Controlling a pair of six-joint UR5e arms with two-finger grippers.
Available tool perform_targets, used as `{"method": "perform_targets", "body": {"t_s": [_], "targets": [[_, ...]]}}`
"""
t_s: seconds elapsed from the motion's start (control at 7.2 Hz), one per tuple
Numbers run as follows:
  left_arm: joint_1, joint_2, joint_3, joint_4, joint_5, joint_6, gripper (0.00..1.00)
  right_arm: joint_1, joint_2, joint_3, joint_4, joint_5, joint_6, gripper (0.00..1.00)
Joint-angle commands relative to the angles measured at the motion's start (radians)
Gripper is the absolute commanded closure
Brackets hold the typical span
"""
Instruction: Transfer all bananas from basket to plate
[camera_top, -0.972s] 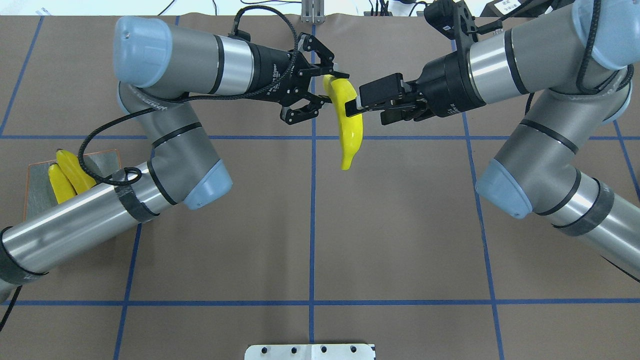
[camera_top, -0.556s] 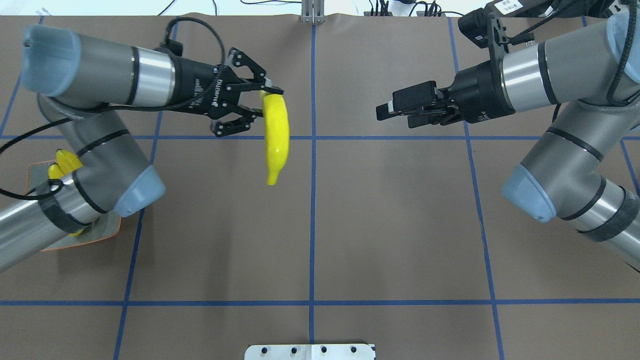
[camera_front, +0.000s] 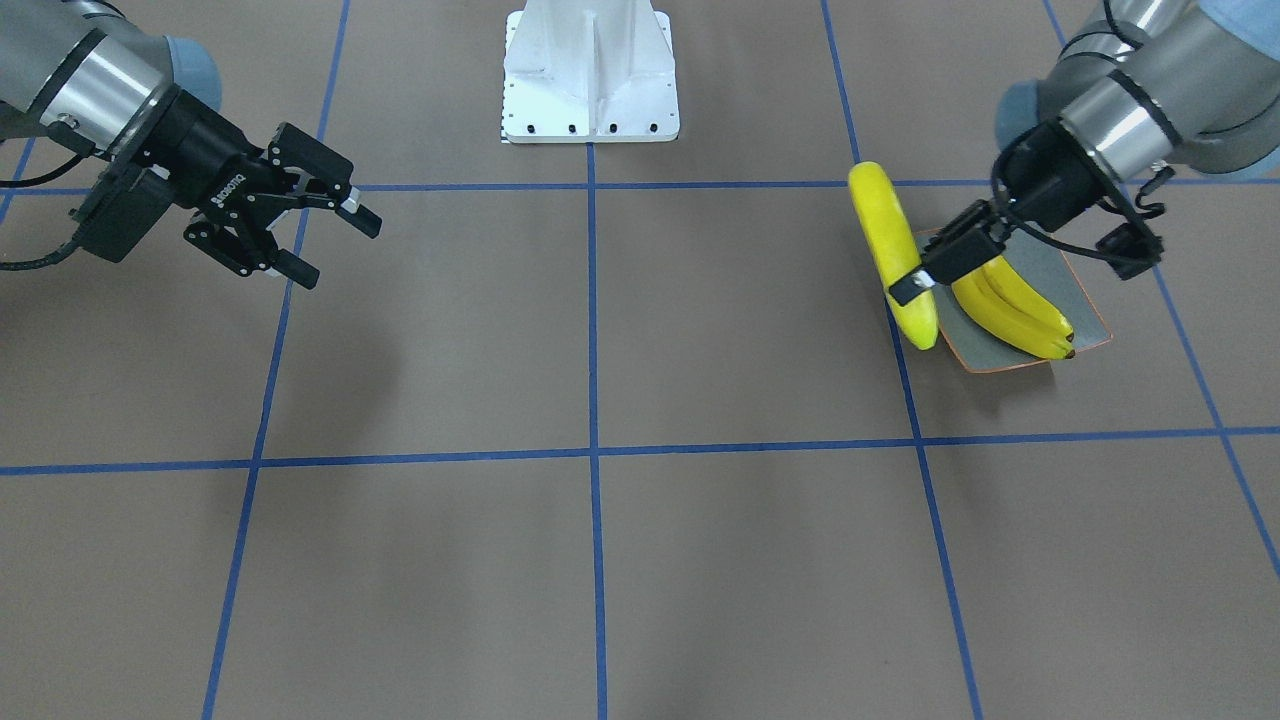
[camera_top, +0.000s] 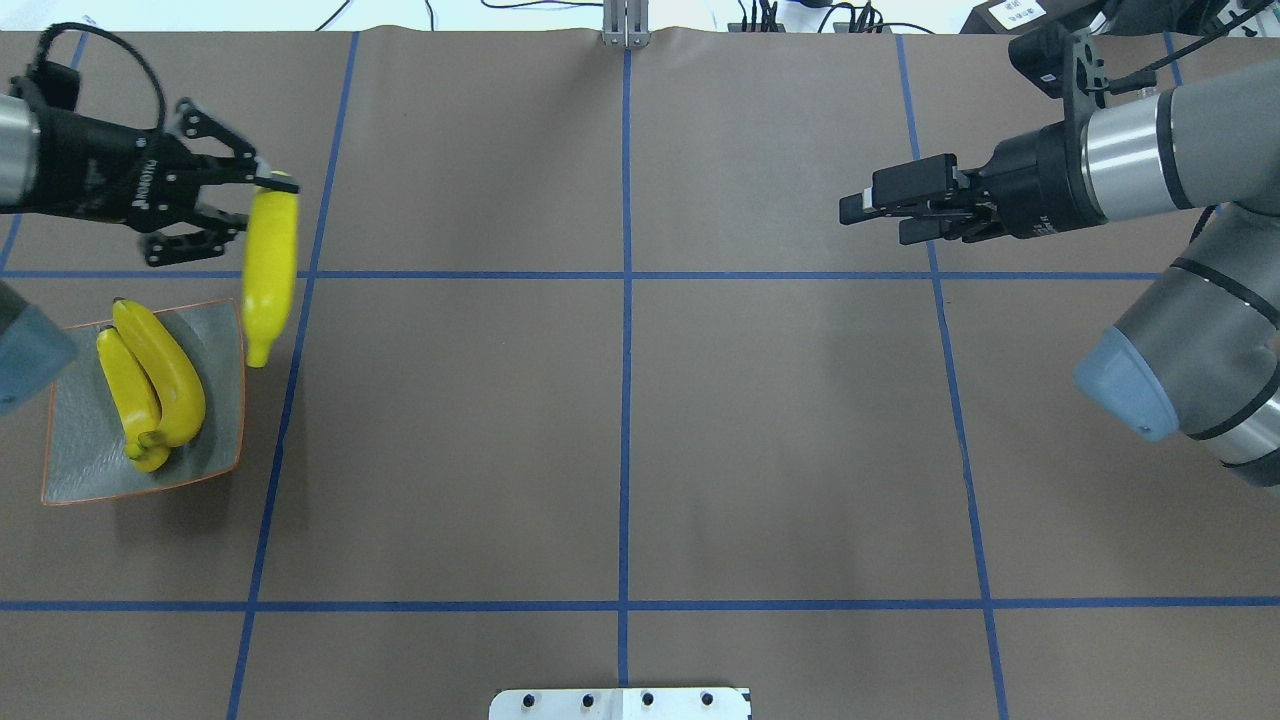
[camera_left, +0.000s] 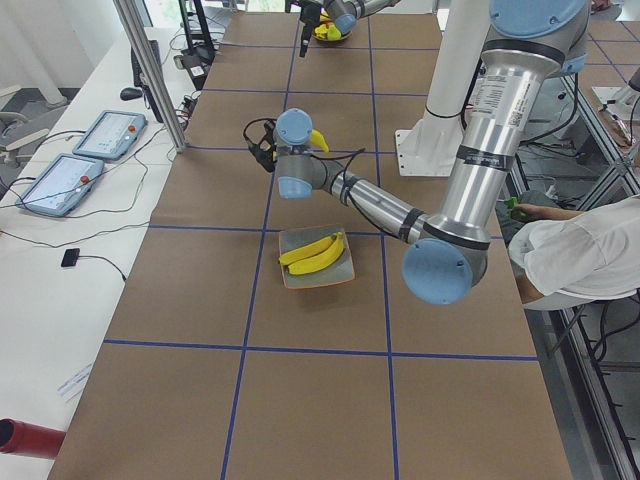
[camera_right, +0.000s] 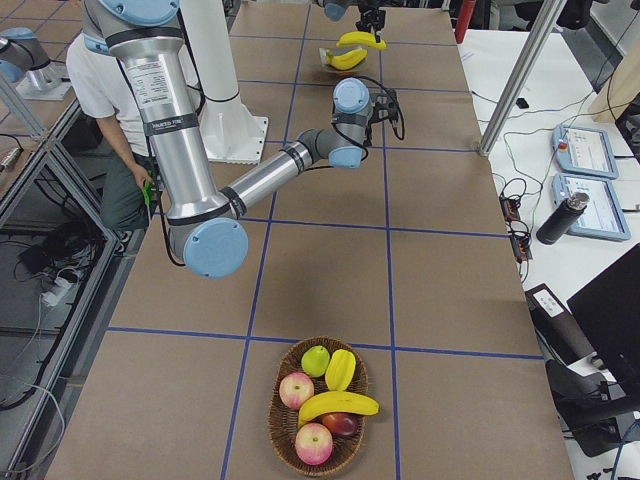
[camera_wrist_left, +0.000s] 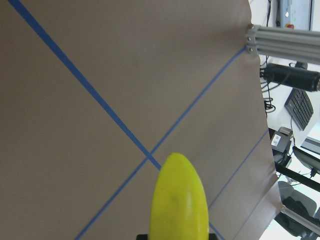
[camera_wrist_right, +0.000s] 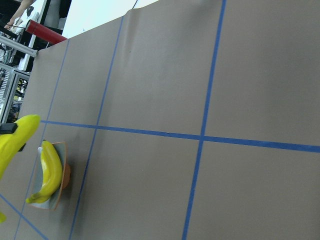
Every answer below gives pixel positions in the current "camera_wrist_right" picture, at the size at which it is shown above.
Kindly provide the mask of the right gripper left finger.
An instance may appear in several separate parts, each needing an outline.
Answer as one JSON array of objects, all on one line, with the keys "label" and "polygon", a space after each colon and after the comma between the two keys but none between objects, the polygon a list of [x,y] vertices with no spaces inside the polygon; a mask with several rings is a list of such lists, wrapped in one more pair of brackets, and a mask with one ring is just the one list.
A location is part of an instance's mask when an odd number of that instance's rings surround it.
[{"label": "right gripper left finger", "polygon": [[1,123],[0,124],[0,134],[13,134],[18,125],[16,123]]}]

